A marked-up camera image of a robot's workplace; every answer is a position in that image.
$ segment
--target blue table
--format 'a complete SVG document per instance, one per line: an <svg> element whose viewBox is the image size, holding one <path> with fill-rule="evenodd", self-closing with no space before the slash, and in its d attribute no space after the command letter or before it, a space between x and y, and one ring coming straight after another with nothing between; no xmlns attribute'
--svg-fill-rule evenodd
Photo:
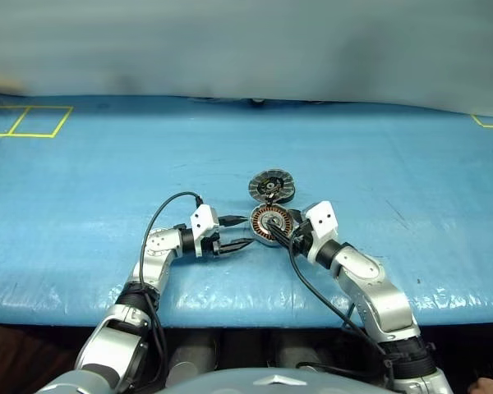
<svg viewBox="0 0 493 394"><path fill-rule="evenodd" d="M383 261L419 323L493 322L493 129L469 115L154 97L7 103L20 107L0 109L0 323L95 325L164 199L194 190L218 214L248 215L248 181L270 167L293 174L289 207L333 203L340 239ZM189 222L192 210L181 199L158 225ZM222 232L239 236L247 225ZM299 264L348 307L325 270ZM286 253L261 244L174 262L159 312L176 327L340 324Z"/></svg>

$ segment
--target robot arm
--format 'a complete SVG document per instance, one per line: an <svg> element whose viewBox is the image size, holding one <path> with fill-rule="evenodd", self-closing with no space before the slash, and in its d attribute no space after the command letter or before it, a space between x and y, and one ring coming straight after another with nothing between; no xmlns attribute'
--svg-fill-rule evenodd
<svg viewBox="0 0 493 394"><path fill-rule="evenodd" d="M221 245L219 240L219 225L233 226L246 220L235 216L218 218L213 208L200 204L191 215L192 228L180 225L151 231L145 243L142 272L141 262L137 262L115 305L108 309L82 347L75 369L55 379L39 393L114 394L135 387L141 378L148 350L147 338L153 327L154 311L150 310L145 294L157 308L170 264L184 254L218 255L249 245L253 240L239 239L228 245Z"/></svg>
<svg viewBox="0 0 493 394"><path fill-rule="evenodd" d="M270 226L282 245L288 239ZM339 244L338 223L328 201L308 208L299 227L303 235L297 250L310 263L329 269L356 306L367 335L393 362L395 391L451 394L443 372L435 367L405 294L385 274L383 265L352 245Z"/></svg>

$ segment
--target white backdrop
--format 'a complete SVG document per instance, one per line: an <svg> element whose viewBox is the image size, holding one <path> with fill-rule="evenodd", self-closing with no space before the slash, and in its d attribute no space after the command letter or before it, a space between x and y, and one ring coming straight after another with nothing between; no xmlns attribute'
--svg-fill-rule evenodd
<svg viewBox="0 0 493 394"><path fill-rule="evenodd" d="M493 116L493 0L0 0L0 89Z"/></svg>

